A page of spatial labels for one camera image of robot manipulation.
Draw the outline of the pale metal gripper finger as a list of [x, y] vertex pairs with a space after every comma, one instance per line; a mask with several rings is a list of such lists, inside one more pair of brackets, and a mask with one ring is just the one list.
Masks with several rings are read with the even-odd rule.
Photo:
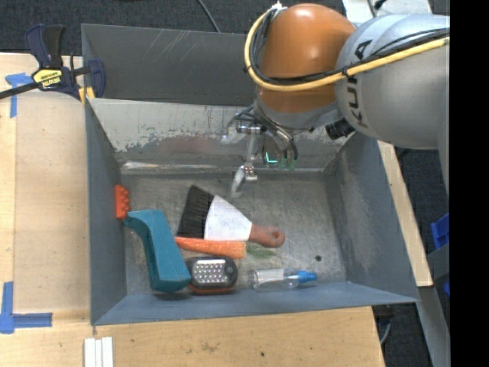
[[251, 137], [252, 135], [261, 135], [264, 133], [264, 126], [253, 122], [232, 122], [226, 133], [221, 137], [221, 143], [224, 145], [233, 145]]
[[236, 170], [230, 188], [231, 198], [238, 198], [257, 183], [257, 173], [253, 166], [241, 165]]

